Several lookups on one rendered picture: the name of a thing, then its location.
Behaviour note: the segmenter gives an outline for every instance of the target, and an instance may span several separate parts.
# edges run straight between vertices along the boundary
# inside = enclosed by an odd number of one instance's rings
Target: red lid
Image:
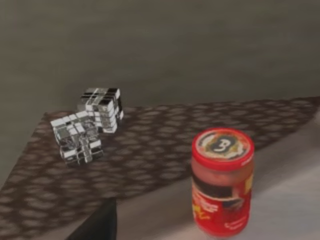
[[[255,145],[245,133],[232,128],[210,128],[192,142],[192,156],[206,168],[233,171],[250,163]]]

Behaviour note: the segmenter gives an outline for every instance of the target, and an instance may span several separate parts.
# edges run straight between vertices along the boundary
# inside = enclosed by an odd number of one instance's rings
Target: black and white cube
[[[60,147],[60,155],[67,165],[89,163],[103,155],[97,126],[86,111],[50,123]]]
[[[100,133],[115,133],[124,117],[119,88],[88,88],[77,108],[88,112]]]

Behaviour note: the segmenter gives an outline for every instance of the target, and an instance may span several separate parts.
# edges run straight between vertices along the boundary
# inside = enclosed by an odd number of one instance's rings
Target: spotted tablecloth
[[[101,135],[105,156],[67,168],[46,113],[0,191],[0,239],[28,240],[90,215],[104,198],[119,202],[190,176],[191,142],[200,131],[231,127],[257,149],[313,118],[320,97],[129,107],[119,130]]]

